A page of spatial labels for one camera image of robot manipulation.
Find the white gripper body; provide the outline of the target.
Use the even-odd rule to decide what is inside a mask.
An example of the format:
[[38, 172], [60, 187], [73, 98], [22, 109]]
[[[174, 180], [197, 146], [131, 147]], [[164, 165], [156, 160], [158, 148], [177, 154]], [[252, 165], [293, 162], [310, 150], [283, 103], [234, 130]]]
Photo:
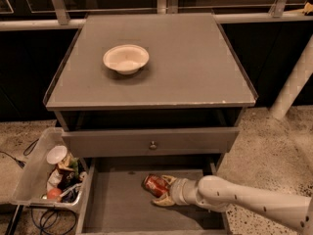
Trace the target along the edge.
[[187, 178], [177, 178], [170, 186], [169, 194], [175, 205], [187, 206], [197, 203], [198, 182]]

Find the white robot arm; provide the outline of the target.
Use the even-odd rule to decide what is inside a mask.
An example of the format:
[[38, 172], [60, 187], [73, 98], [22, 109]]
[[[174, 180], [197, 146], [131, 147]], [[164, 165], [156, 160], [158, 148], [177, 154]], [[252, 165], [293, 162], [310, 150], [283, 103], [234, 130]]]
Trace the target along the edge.
[[[313, 73], [313, 37], [302, 51], [291, 75], [270, 109], [276, 119], [283, 118]], [[301, 235], [313, 235], [313, 199], [231, 183], [215, 175], [199, 180], [165, 175], [169, 191], [153, 203], [160, 207], [195, 205], [223, 212], [234, 204], [278, 222]]]

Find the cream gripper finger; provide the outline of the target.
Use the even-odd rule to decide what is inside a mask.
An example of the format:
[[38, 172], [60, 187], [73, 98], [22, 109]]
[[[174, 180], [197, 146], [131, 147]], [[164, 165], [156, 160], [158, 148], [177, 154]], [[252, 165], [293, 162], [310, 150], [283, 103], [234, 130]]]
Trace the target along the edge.
[[172, 207], [175, 205], [175, 202], [168, 193], [164, 193], [159, 198], [153, 199], [152, 203], [159, 207]]
[[176, 177], [171, 175], [163, 175], [161, 178], [165, 180], [168, 185], [172, 185], [177, 180]]

